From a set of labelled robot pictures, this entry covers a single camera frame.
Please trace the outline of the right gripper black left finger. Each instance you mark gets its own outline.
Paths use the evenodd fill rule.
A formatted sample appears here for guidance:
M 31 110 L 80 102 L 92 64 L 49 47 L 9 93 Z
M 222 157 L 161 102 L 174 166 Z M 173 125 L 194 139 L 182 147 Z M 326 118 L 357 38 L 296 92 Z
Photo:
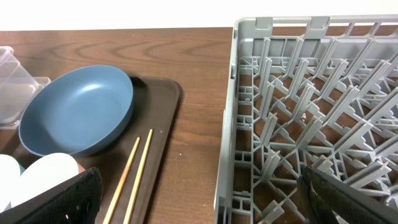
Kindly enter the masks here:
M 89 168 L 44 193 L 1 213 L 7 223 L 94 223 L 100 210 L 103 181 Z

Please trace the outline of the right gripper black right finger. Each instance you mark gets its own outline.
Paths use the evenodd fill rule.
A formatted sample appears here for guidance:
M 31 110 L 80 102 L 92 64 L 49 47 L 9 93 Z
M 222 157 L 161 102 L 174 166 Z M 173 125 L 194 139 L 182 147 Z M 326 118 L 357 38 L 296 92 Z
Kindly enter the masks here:
M 297 190 L 306 223 L 338 223 L 337 215 L 348 223 L 397 223 L 397 210 L 313 167 L 304 168 Z

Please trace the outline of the white cup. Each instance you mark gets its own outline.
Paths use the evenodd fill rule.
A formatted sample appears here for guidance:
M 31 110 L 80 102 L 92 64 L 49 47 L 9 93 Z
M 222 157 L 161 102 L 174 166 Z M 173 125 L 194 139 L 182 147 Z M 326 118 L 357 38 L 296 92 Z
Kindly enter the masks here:
M 14 208 L 83 171 L 85 169 L 68 154 L 58 152 L 41 157 L 20 176 L 11 198 L 11 207 Z

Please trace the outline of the blue plate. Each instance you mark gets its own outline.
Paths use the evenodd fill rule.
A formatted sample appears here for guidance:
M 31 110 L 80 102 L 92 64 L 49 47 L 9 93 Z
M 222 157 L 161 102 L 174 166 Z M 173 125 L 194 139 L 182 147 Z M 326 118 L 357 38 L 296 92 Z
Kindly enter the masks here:
M 124 131 L 133 99 L 134 87 L 124 71 L 109 65 L 76 69 L 56 78 L 29 103 L 19 139 L 37 156 L 96 154 Z

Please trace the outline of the light blue rice bowl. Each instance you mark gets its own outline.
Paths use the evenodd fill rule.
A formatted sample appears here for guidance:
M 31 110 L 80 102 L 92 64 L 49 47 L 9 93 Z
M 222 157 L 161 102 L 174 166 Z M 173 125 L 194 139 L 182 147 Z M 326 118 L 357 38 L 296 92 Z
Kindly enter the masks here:
M 1 154 L 1 212 L 11 208 L 17 182 L 25 169 L 12 156 Z

